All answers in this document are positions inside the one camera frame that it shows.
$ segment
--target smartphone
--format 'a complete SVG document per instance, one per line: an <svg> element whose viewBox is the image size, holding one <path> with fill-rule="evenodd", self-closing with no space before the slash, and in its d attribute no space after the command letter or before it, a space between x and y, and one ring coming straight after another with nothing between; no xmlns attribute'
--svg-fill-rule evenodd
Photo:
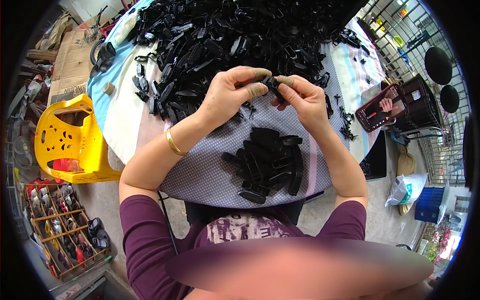
<svg viewBox="0 0 480 300"><path fill-rule="evenodd" d="M380 107L383 98L392 100L393 109L384 112ZM382 127L386 122L404 113L408 107L407 99L398 84L391 84L366 104L355 111L355 116L366 132Z"/></svg>

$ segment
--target purple shirt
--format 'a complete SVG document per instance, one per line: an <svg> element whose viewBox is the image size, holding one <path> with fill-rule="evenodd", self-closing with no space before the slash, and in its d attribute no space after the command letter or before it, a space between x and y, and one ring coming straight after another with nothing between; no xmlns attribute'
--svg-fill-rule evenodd
<svg viewBox="0 0 480 300"><path fill-rule="evenodd" d="M271 215L277 213L271 208ZM175 252L158 203L148 196L130 196L120 205L120 219L127 277L137 296L146 300L183 299L189 288L170 278L164 269ZM361 203L344 202L332 212L317 237L364 240L366 219L367 212ZM241 213L219 218L207 226L194 224L187 236L176 239L175 243L181 253L229 240L289 236L307 235L296 226L281 223L276 218Z"/></svg>

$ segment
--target chair backrest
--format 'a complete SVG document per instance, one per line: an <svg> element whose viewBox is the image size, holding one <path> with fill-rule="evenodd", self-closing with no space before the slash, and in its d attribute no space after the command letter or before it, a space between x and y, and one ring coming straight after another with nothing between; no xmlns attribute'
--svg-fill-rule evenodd
<svg viewBox="0 0 480 300"><path fill-rule="evenodd" d="M83 126L74 126L60 120L55 114L83 110L88 114ZM93 114L92 100L81 94L69 101L61 101L47 107L42 114L35 133L35 155L38 163L47 173L47 163L60 158L80 161L80 167L97 171L97 154L103 142L102 133Z"/></svg>

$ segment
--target shirt sleeve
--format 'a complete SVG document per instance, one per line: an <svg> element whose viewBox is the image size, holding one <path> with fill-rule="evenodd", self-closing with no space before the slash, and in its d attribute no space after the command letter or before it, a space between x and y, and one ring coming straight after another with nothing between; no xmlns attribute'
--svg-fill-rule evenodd
<svg viewBox="0 0 480 300"><path fill-rule="evenodd" d="M317 237L365 240L367 211L358 201L340 204L330 215Z"/></svg>
<svg viewBox="0 0 480 300"><path fill-rule="evenodd" d="M160 206L145 195L134 195L120 204L123 250L129 284L142 300L176 299L181 284L165 272L173 256L170 233Z"/></svg>

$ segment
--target red phone case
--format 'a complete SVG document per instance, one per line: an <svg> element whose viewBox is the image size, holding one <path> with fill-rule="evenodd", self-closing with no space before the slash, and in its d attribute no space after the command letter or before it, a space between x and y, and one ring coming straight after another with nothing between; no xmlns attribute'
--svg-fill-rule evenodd
<svg viewBox="0 0 480 300"><path fill-rule="evenodd" d="M398 114L394 115L394 116L391 116L390 118L393 119L393 118L396 118L398 117L399 115L403 114L405 112L405 110L407 110L408 108L408 103L407 103L407 99L405 98L405 94L403 93L403 90L402 88L400 87L399 84L396 84L396 83L392 83L390 84L389 86L387 86L385 89L383 89L379 94L377 94L376 96L374 96L372 99L370 99L367 103L365 103L364 105L362 105L360 108L358 108L356 111L355 111L355 117L357 118L357 120L359 121L360 125L362 126L362 128L366 131L366 132L372 132L372 131L375 131L377 130L378 128L382 127L383 124L378 124L376 126L373 126L373 127L367 127L365 126L365 123L364 123L364 117L360 114L360 112L365 109L366 107L368 107L371 103L373 103L374 101L377 101L379 95L384 95L388 89L390 89L392 86L396 86L396 91L398 92L398 96L400 97L403 105L405 106L405 109L401 112L399 112Z"/></svg>

